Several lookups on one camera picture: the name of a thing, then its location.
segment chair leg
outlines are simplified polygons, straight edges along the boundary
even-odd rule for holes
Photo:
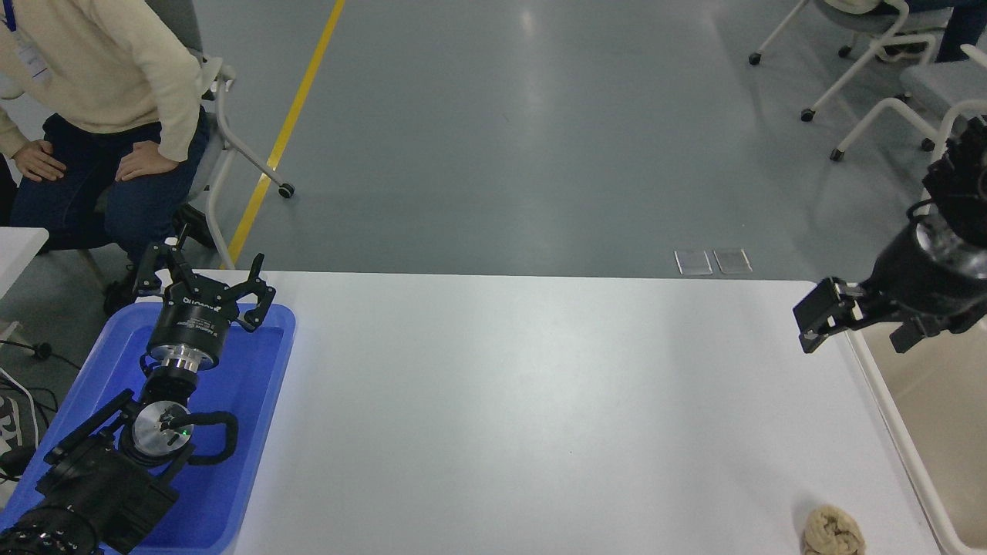
[[[26,341],[22,341],[23,337],[17,329],[21,327],[20,322],[7,322],[6,320],[0,320],[0,340],[3,341],[16,341],[18,343],[26,344]]]
[[[889,56],[884,52],[883,49],[884,46],[897,46],[900,44],[917,44],[919,42],[924,43],[926,47],[924,50],[922,50],[922,53],[918,56],[915,56],[914,54],[908,54],[905,52],[900,52],[893,56]],[[936,53],[936,42],[937,42],[936,36],[930,35],[928,33],[921,33],[915,35],[899,35],[897,37],[892,37],[888,40],[885,40],[881,44],[881,49],[877,51],[877,57],[880,58],[882,61],[888,63],[893,63],[900,59],[905,59],[905,58],[914,59],[916,57],[919,60],[919,64],[929,63],[929,61],[932,59],[932,55]]]
[[[828,101],[833,95],[839,92],[839,90],[842,89],[843,86],[846,85],[848,81],[853,79],[854,76],[857,75],[857,73],[859,73],[861,69],[864,69],[864,65],[867,64],[867,62],[871,61],[871,58],[874,57],[874,55],[877,53],[877,51],[880,48],[882,48],[885,44],[888,44],[890,40],[894,39],[894,36],[898,34],[898,31],[905,24],[905,20],[908,19],[908,5],[905,4],[904,0],[884,0],[884,1],[887,4],[890,4],[892,7],[894,7],[894,9],[898,10],[897,19],[894,20],[894,23],[891,24],[891,27],[889,27],[887,31],[884,32],[883,35],[881,35],[878,39],[871,40],[871,45],[868,46],[867,51],[864,52],[863,55],[861,55],[860,59],[858,59],[856,62],[854,62],[853,65],[850,66],[850,69],[844,72],[843,75],[841,75],[840,78],[836,80],[836,83],[833,83],[833,85],[829,88],[829,90],[827,90],[825,93],[822,94],[821,97],[819,97],[819,100],[815,101],[815,103],[813,103],[812,106],[806,108],[805,110],[802,110],[802,114],[801,114],[802,121],[812,121],[812,118],[815,116],[816,111],[819,110],[819,107],[824,105],[826,101]]]
[[[230,129],[229,122],[226,119],[226,87],[222,86],[216,88],[216,122],[219,124],[219,132],[223,135],[223,139],[243,154],[251,164],[254,164],[254,166],[257,167],[257,169],[267,175],[270,180],[277,185],[278,193],[282,197],[291,198],[294,195],[294,186],[284,181],[284,178],[278,175],[277,172],[275,172],[274,169],[268,164],[264,163],[261,158],[255,154],[249,146],[247,146],[247,143],[240,140],[240,137],[236,136],[233,133],[233,130]]]
[[[177,233],[185,230],[189,238],[194,239],[199,245],[207,249],[216,250],[216,243],[212,240],[208,222],[205,221],[205,214],[195,209],[191,204],[183,204],[175,212],[172,223],[175,225],[175,231]]]
[[[871,108],[871,111],[868,112],[863,119],[861,119],[860,123],[854,125],[854,128],[850,130],[847,136],[844,137],[844,139],[840,141],[840,144],[836,145],[836,148],[832,153],[830,153],[829,159],[838,161],[843,158],[843,154],[850,148],[850,145],[852,145],[854,141],[856,141],[857,138],[871,126],[871,123],[873,123],[873,121],[880,116],[881,113],[888,109],[895,110],[901,114],[901,116],[907,119],[909,123],[915,125],[915,127],[925,133],[927,137],[936,136],[936,129],[922,119],[922,117],[919,116],[914,110],[908,108],[908,105],[896,98],[886,98],[874,105],[874,107]]]
[[[96,280],[96,285],[100,288],[100,293],[107,290],[107,286],[110,281],[103,274],[103,270],[100,269],[100,265],[96,264],[96,259],[93,258],[93,253],[89,252],[89,249],[79,249],[76,251],[79,253],[79,258],[82,259],[83,264],[89,268],[90,275]]]
[[[850,37],[850,43],[840,46],[840,49],[837,50],[836,55],[840,56],[841,58],[845,58],[849,56],[850,52],[852,52],[854,48],[857,47],[857,41],[860,40],[860,37],[861,37],[860,33],[853,33],[853,36]]]
[[[764,50],[767,49],[768,45],[771,44],[771,42],[773,42],[778,37],[778,35],[782,33],[782,31],[785,30],[785,28],[792,22],[792,20],[796,18],[798,12],[802,11],[802,9],[805,8],[807,4],[808,4],[808,0],[799,0],[798,4],[789,12],[788,16],[786,16],[785,19],[782,20],[782,23],[777,28],[775,28],[775,30],[771,32],[771,34],[764,41],[764,43],[758,46],[757,50],[755,50],[754,53],[752,53],[747,58],[747,61],[749,61],[751,65],[757,65],[758,63],[761,62],[761,54],[764,53]]]
[[[223,234],[219,230],[219,219],[216,217],[216,202],[219,198],[219,193],[223,189],[223,184],[226,183],[226,176],[230,173],[230,166],[233,165],[235,154],[230,149],[223,151],[223,159],[219,163],[219,171],[216,172],[216,177],[209,183],[209,196],[205,200],[205,223],[209,228],[209,235],[212,236],[212,241],[216,245],[219,260],[223,263],[226,270],[236,270],[237,267],[233,264],[233,257],[230,256],[230,251],[226,247],[226,240],[223,239]]]
[[[923,188],[922,189],[922,196],[919,198],[919,202],[925,202],[926,200],[929,200],[931,198],[932,198],[932,195],[929,195],[929,192],[926,191],[925,188]],[[930,208],[932,208],[932,206],[930,204],[925,204],[924,206],[919,206],[918,208],[916,208],[914,213],[917,216],[927,216],[927,215],[929,215],[929,209]]]

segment blue plastic tray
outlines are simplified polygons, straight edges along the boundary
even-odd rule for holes
[[[41,501],[35,484],[49,468],[42,460],[45,453],[121,390],[129,388],[139,394],[144,375],[137,361],[160,311],[159,303],[138,303],[117,312],[107,323],[7,509],[0,514],[0,529],[14,524]],[[264,324],[253,334],[237,324],[230,328],[219,364],[199,373],[189,408],[193,412],[235,414],[240,421],[237,450],[215,466],[186,466],[172,482],[181,495],[178,502],[131,553],[219,555],[236,537],[261,462],[294,333],[294,314],[279,304],[270,308]],[[222,450],[222,428],[196,429],[192,436],[195,452]]]

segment lanyard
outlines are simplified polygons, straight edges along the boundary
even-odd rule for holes
[[[11,33],[17,32],[17,20],[14,19],[14,0],[3,0],[4,23]]]

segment hand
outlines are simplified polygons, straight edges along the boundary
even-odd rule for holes
[[[54,146],[46,140],[33,140],[14,153],[14,164],[31,181],[55,181],[65,177],[65,164],[51,157]]]
[[[120,165],[116,169],[116,180],[130,181],[140,176],[164,174],[178,167],[178,162],[165,158],[158,152],[158,143],[142,140],[133,143],[133,152],[120,158]]]

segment crumpled cloth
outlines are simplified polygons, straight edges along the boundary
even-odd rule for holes
[[[864,555],[867,544],[857,521],[824,505],[808,516],[802,533],[802,555]]]

